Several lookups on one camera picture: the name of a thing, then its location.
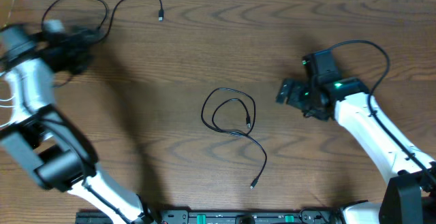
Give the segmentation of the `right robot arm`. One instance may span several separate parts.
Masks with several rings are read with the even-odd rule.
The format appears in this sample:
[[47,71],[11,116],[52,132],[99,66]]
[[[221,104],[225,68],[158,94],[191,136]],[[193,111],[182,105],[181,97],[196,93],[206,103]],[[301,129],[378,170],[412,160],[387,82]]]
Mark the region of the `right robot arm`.
[[287,78],[278,103],[305,117],[335,120],[364,149],[387,184],[382,202],[346,204],[331,223],[434,223],[435,160],[422,152],[381,111],[367,86],[344,78],[329,50],[303,57],[307,81]]

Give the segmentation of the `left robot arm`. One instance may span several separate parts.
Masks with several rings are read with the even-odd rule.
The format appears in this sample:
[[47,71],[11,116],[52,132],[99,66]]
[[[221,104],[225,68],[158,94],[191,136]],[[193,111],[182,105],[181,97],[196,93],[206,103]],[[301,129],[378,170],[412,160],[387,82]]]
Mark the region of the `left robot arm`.
[[41,188],[81,197],[112,223],[159,223],[161,217],[138,194],[103,170],[90,141],[56,105],[54,75],[83,72],[92,59],[90,47],[99,41],[98,30],[67,33],[57,21],[35,34],[23,25],[2,28],[12,115],[1,130],[1,146]]

